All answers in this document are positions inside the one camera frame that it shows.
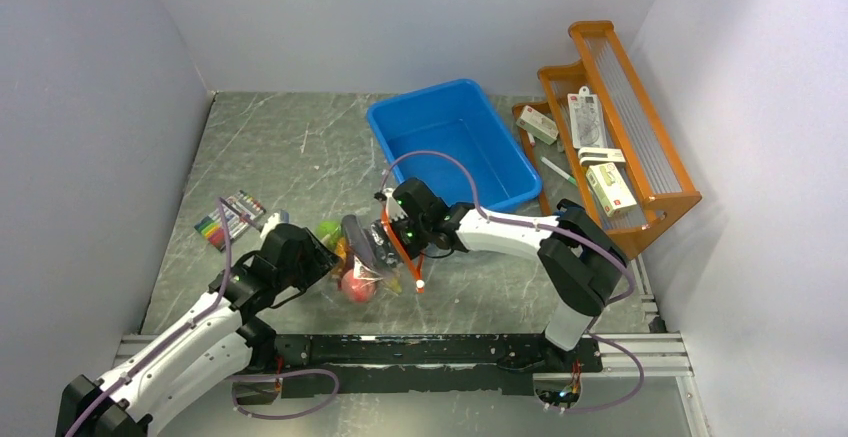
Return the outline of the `purple fake eggplant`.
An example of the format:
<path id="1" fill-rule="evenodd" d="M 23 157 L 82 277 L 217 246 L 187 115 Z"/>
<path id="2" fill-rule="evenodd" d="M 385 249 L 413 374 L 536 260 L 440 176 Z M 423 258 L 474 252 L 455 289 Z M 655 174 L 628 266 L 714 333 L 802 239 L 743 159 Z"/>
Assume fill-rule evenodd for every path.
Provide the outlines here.
<path id="1" fill-rule="evenodd" d="M 341 219 L 341 228 L 350 249 L 360 262 L 371 270 L 378 270 L 379 245 L 374 240 L 371 228 L 363 227 L 355 214 L 344 215 Z"/>

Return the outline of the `clear zip bag red seal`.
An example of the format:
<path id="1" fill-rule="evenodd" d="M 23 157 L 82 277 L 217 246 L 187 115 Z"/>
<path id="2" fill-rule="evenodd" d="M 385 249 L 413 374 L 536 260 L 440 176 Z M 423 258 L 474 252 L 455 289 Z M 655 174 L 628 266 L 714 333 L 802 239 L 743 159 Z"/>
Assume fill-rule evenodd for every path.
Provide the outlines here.
<path id="1" fill-rule="evenodd" d="M 399 234 L 387 231 L 388 212 L 384 206 L 365 217 L 347 214 L 324 220 L 317 226 L 319 241 L 339 257 L 329 277 L 350 301 L 365 303 L 380 289 L 395 294 L 403 291 L 402 276 L 407 275 L 421 293 L 426 283 L 421 276 L 423 259 L 401 255 L 396 247 Z"/>

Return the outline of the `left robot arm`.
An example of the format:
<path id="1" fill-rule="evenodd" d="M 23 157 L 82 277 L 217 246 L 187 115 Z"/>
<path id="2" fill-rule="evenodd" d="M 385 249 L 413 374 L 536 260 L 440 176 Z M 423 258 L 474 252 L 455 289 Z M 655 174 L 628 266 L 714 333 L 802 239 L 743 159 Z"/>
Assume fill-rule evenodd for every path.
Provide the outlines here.
<path id="1" fill-rule="evenodd" d="M 259 249 L 225 268 L 173 325 L 97 379 L 83 375 L 63 390 L 59 436 L 144 436 L 218 382 L 245 370 L 280 370 L 276 331 L 259 319 L 293 289 L 303 295 L 341 259 L 307 228 L 278 223 Z"/>

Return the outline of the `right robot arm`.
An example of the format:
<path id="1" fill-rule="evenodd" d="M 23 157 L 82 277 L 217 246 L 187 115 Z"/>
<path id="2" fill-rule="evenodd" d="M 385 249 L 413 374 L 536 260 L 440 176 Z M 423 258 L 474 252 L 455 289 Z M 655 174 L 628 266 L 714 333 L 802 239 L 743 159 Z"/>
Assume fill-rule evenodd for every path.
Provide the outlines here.
<path id="1" fill-rule="evenodd" d="M 418 179 L 375 195 L 382 226 L 394 249 L 412 262 L 432 247 L 447 253 L 493 252 L 535 260 L 559 303 L 544 329 L 539 355 L 562 371 L 578 356 L 578 342 L 614 299 L 626 256 L 580 206 L 527 217 L 470 202 L 447 205 Z"/>

